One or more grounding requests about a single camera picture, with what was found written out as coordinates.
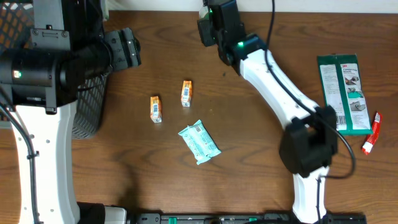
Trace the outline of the red snack stick packet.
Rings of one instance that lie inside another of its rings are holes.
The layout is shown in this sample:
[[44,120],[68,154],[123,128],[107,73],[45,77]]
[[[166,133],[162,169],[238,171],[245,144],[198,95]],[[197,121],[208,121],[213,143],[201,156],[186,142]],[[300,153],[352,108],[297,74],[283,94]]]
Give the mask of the red snack stick packet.
[[365,155],[368,155],[372,151],[372,148],[374,147],[376,141],[378,140],[379,133],[381,130],[382,120],[383,120],[382,114],[377,112],[375,114],[374,121],[372,123],[372,133],[367,135],[366,141],[364,142],[361,149],[365,153]]

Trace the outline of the mint green wipes pack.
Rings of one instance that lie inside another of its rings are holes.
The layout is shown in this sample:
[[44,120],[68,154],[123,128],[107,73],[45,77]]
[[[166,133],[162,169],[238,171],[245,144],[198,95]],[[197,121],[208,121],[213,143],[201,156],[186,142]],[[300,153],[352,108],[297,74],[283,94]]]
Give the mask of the mint green wipes pack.
[[178,133],[183,138],[188,148],[197,160],[197,165],[209,161],[221,154],[214,140],[199,119],[194,125],[187,126]]

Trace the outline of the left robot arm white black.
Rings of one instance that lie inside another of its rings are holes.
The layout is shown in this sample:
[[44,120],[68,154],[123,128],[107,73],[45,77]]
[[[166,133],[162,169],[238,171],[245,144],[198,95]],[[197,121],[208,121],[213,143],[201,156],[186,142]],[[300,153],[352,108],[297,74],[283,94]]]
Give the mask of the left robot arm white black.
[[20,223],[132,223],[78,202],[72,139],[98,129],[107,77],[141,63],[129,28],[106,32],[105,1],[1,2],[1,127],[16,139]]

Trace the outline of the orange small carton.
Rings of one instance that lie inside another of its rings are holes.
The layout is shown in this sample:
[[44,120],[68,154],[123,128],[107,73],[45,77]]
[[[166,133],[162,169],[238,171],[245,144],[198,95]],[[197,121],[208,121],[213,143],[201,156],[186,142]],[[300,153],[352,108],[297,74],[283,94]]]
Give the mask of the orange small carton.
[[162,122],[162,103],[158,96],[150,98],[150,118],[154,123]]
[[192,100],[192,81],[184,80],[181,93],[181,103],[183,107],[190,107]]

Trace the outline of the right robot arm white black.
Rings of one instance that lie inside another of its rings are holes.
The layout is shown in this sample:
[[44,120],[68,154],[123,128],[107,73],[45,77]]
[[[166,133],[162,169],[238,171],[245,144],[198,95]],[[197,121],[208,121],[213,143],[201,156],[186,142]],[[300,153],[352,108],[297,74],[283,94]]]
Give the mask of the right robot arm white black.
[[334,109],[289,80],[268,43],[246,32],[236,1],[204,1],[197,24],[202,44],[217,46],[220,60],[261,94],[282,126],[279,156],[294,178],[295,222],[326,223],[325,180],[338,151]]

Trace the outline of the green 3M glove package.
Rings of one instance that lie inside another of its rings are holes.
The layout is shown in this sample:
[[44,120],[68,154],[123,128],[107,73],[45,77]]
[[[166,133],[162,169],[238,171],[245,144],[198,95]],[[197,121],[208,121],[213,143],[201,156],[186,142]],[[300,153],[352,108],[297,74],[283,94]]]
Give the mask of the green 3M glove package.
[[322,55],[317,62],[325,104],[335,110],[340,134],[371,134],[357,55]]

